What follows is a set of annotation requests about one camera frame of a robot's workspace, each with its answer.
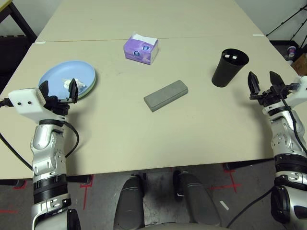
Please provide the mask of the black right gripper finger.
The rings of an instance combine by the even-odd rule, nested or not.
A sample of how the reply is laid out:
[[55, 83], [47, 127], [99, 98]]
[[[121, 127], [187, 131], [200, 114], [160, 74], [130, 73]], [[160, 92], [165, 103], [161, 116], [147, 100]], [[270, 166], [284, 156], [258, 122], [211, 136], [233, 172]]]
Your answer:
[[250, 90], [250, 95], [258, 95], [260, 92], [259, 81], [257, 76], [250, 71], [248, 74], [248, 87]]
[[284, 87], [285, 83], [282, 80], [281, 76], [273, 71], [270, 71], [270, 81], [272, 85], [277, 87]]

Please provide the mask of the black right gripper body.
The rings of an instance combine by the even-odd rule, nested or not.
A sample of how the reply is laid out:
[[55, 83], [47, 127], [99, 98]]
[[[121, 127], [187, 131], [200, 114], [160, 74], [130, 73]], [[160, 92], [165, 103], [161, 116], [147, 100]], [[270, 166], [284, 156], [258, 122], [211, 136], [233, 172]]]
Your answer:
[[290, 94], [290, 90], [296, 90], [298, 86], [299, 84], [272, 85], [267, 91], [259, 95], [259, 86], [250, 85], [250, 99], [257, 100], [260, 105], [267, 107], [280, 102], [282, 99], [286, 99], [287, 95]]

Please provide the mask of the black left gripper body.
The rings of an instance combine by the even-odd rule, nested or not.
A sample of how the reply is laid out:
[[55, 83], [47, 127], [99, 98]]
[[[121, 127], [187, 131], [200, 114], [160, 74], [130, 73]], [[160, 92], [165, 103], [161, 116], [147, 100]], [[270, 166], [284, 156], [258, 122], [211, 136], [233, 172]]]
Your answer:
[[70, 98], [59, 99], [57, 96], [44, 97], [44, 108], [48, 110], [45, 119], [66, 120], [69, 111]]

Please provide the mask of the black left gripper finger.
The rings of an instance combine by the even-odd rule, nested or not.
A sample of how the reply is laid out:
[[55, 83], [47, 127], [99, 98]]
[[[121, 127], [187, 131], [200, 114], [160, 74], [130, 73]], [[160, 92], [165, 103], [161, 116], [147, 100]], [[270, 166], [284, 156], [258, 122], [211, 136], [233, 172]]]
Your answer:
[[69, 84], [69, 98], [67, 99], [69, 103], [77, 103], [78, 100], [78, 86], [76, 80], [73, 78]]
[[48, 96], [49, 89], [48, 89], [48, 81], [44, 81], [39, 85], [39, 90], [41, 91], [43, 96]]

